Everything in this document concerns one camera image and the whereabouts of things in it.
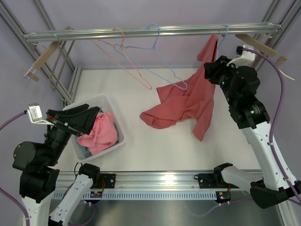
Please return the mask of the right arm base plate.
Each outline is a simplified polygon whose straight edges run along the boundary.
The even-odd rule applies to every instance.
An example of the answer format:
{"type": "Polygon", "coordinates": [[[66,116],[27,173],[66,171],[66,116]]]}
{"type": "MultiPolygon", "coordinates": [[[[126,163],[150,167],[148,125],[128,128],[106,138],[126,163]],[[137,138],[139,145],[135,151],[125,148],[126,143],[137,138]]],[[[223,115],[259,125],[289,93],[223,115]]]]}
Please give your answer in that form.
{"type": "Polygon", "coordinates": [[[193,178],[197,180],[199,188],[238,188],[237,186],[232,184],[218,184],[213,177],[213,173],[199,173],[194,175],[193,178]]]}

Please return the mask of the light blue wire hanger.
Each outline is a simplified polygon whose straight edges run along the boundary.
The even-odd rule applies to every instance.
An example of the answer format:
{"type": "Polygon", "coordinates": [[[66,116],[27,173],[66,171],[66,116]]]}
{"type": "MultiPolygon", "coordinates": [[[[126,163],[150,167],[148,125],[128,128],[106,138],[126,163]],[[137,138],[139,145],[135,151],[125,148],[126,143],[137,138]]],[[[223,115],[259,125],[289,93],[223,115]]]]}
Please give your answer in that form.
{"type": "Polygon", "coordinates": [[[154,71],[152,71],[151,69],[147,68],[146,66],[140,64],[139,62],[137,62],[137,61],[135,61],[135,60],[133,60],[133,59],[131,59],[131,58],[130,58],[130,59],[133,61],[134,64],[136,64],[136,65],[142,67],[143,69],[145,69],[145,70],[147,70],[148,72],[152,73],[153,75],[159,77],[160,79],[162,79],[162,80],[168,82],[169,84],[171,84],[171,85],[173,85],[173,86],[175,86],[175,87],[177,87],[177,88],[179,88],[179,89],[181,89],[181,90],[187,90],[188,84],[187,84],[182,78],[180,78],[180,77],[178,77],[178,76],[176,75],[176,73],[175,73],[175,71],[173,70],[173,68],[167,63],[167,61],[166,61],[166,60],[165,60],[165,59],[157,52],[157,50],[156,50],[156,44],[157,44],[157,41],[158,41],[158,38],[159,38],[160,32],[161,32],[160,27],[159,27],[157,24],[152,23],[152,24],[150,24],[150,25],[147,26],[146,31],[150,31],[151,28],[154,28],[154,29],[155,29],[155,34],[156,34],[156,38],[155,38],[155,40],[154,40],[154,42],[153,42],[153,45],[152,45],[151,47],[147,48],[147,47],[124,46],[124,45],[123,45],[123,50],[129,48],[129,49],[140,49],[140,50],[145,50],[145,51],[151,51],[151,52],[153,52],[153,53],[154,53],[154,54],[155,54],[155,55],[156,55],[156,56],[164,63],[164,65],[167,66],[167,68],[172,72],[173,77],[176,78],[176,79],[178,80],[178,82],[179,82],[180,84],[182,84],[182,85],[178,85],[176,82],[172,82],[172,81],[170,81],[170,80],[168,80],[168,79],[162,77],[160,74],[157,74],[156,72],[154,72],[154,71]]]}

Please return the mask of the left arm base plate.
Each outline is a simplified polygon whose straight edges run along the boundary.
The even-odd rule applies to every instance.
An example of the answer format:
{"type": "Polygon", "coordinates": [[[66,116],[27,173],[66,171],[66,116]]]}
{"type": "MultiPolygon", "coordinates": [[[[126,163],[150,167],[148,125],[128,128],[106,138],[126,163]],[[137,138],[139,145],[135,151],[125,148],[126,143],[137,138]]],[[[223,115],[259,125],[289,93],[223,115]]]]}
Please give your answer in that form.
{"type": "Polygon", "coordinates": [[[97,189],[113,189],[115,188],[116,174],[113,173],[100,173],[93,178],[91,188],[97,189]]]}

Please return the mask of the dark pink t-shirt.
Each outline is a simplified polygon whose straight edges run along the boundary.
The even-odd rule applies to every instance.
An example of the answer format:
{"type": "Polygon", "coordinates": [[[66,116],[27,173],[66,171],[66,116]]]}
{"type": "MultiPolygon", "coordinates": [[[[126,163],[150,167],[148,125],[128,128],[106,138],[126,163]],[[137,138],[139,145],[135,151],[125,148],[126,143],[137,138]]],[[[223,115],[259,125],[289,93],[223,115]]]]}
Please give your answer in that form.
{"type": "Polygon", "coordinates": [[[155,129],[166,129],[179,121],[195,119],[192,134],[201,142],[211,125],[215,91],[215,85],[205,79],[204,64],[216,60],[217,49],[218,36],[212,35],[197,55],[200,67],[185,80],[187,89],[174,85],[157,88],[160,104],[142,112],[140,119],[155,129]]]}

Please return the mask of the pink wire hanger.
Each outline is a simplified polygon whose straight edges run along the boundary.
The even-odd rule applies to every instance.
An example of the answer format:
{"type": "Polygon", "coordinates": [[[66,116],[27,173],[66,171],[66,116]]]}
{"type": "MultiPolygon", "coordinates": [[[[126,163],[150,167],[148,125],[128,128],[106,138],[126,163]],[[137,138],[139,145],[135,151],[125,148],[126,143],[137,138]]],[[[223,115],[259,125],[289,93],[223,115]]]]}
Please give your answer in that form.
{"type": "Polygon", "coordinates": [[[125,33],[124,31],[119,28],[119,27],[115,27],[112,29],[113,32],[115,31],[119,31],[122,35],[122,40],[121,43],[119,45],[113,45],[107,41],[104,41],[102,39],[98,39],[98,42],[102,42],[105,43],[111,47],[113,47],[114,50],[116,50],[118,53],[121,53],[123,57],[125,57],[127,59],[127,61],[132,65],[132,67],[134,68],[134,70],[136,71],[137,76],[135,76],[132,72],[130,72],[129,69],[126,69],[121,63],[119,63],[119,61],[117,61],[113,56],[111,56],[107,51],[105,51],[100,44],[98,44],[98,42],[93,41],[92,42],[106,55],[108,56],[113,62],[115,62],[119,67],[121,67],[121,69],[123,69],[127,74],[129,74],[132,78],[134,78],[138,83],[140,83],[141,85],[143,85],[146,89],[148,90],[152,90],[152,86],[151,84],[142,76],[140,70],[135,66],[135,64],[133,63],[133,61],[128,57],[128,55],[125,53],[125,51],[123,50],[123,44],[124,44],[124,40],[125,40],[125,33]]]}

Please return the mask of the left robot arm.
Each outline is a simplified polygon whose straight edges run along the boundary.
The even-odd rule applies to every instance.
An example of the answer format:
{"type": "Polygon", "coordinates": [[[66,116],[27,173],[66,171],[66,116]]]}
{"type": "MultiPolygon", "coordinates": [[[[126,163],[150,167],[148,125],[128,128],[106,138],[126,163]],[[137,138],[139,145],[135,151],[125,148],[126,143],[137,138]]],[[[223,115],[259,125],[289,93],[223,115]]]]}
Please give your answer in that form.
{"type": "Polygon", "coordinates": [[[53,167],[71,136],[91,132],[99,111],[97,106],[83,104],[64,111],[49,109],[44,119],[38,104],[29,105],[27,114],[31,123],[47,126],[43,143],[25,141],[14,150],[13,168],[22,171],[19,193],[31,226],[68,225],[84,194],[101,184],[99,167],[85,163],[58,207],[49,211],[60,172],[53,167]]]}

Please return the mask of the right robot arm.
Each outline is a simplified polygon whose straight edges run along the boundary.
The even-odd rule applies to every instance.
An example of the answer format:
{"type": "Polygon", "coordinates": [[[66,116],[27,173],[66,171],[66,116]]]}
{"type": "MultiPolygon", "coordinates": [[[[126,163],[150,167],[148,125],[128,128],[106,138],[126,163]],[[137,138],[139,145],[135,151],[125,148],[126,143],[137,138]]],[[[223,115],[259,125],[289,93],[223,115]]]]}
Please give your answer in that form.
{"type": "Polygon", "coordinates": [[[260,80],[255,69],[235,66],[226,56],[204,63],[205,79],[222,89],[229,113],[252,147],[262,175],[254,176],[231,163],[214,168],[213,182],[218,187],[234,185],[247,191],[253,201],[266,209],[296,197],[301,182],[291,173],[270,134],[269,114],[255,96],[260,80]]]}

